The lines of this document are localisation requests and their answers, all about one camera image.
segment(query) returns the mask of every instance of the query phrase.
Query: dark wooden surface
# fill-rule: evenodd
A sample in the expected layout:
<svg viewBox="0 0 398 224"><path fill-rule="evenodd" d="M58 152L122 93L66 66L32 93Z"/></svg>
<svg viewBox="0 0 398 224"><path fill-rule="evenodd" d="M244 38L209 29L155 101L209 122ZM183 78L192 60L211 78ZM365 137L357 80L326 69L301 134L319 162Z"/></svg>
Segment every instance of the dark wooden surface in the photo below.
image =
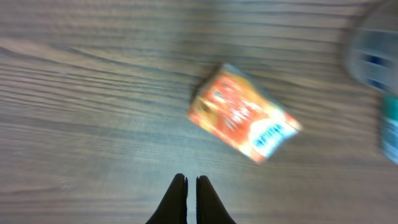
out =
<svg viewBox="0 0 398 224"><path fill-rule="evenodd" d="M145 223L207 175L237 223L397 223L379 97L341 67L366 0L1 0L0 223ZM232 62L305 129L258 166L190 123Z"/></svg>

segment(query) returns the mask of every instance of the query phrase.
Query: orange box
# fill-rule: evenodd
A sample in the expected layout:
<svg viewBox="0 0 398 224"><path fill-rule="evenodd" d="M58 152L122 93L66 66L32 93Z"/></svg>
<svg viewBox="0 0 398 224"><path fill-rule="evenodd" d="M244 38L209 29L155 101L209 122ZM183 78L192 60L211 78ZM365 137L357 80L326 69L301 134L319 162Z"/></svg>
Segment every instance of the orange box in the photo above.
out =
<svg viewBox="0 0 398 224"><path fill-rule="evenodd" d="M230 64L199 90L188 117L257 163L302 128L284 106Z"/></svg>

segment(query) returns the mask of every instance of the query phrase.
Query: wooden floor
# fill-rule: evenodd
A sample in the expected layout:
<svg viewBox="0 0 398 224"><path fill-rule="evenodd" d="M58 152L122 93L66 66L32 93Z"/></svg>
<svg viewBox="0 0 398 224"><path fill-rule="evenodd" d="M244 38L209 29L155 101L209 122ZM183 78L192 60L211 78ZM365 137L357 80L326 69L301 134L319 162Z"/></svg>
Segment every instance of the wooden floor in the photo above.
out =
<svg viewBox="0 0 398 224"><path fill-rule="evenodd" d="M239 224L390 224L380 98L341 54L369 0L0 0L0 223L145 223L176 173ZM304 131L263 165L189 122L221 62Z"/></svg>

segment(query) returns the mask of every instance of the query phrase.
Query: blurry object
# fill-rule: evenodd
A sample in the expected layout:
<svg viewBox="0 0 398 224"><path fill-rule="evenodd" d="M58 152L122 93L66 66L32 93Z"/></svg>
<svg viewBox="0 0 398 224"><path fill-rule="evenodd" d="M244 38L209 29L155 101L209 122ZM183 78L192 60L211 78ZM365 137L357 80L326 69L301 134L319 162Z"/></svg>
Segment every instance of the blurry object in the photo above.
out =
<svg viewBox="0 0 398 224"><path fill-rule="evenodd" d="M229 64L199 90L188 117L257 163L301 129L280 103Z"/></svg>
<svg viewBox="0 0 398 224"><path fill-rule="evenodd" d="M345 65L361 83L384 93L383 153L398 163L398 1L386 1L354 30Z"/></svg>
<svg viewBox="0 0 398 224"><path fill-rule="evenodd" d="M398 98L385 95L383 103L381 131L383 153L387 158L398 164Z"/></svg>
<svg viewBox="0 0 398 224"><path fill-rule="evenodd" d="M348 44L345 65L361 83L398 95L398 1L386 1L364 18Z"/></svg>

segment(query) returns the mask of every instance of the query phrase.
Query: teal container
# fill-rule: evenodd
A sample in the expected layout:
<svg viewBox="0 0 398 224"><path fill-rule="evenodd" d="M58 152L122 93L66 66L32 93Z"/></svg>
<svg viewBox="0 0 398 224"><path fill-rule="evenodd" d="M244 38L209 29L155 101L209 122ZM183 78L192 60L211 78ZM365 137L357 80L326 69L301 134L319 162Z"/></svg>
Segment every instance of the teal container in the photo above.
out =
<svg viewBox="0 0 398 224"><path fill-rule="evenodd" d="M398 164L398 97L383 96L381 144L384 155Z"/></svg>

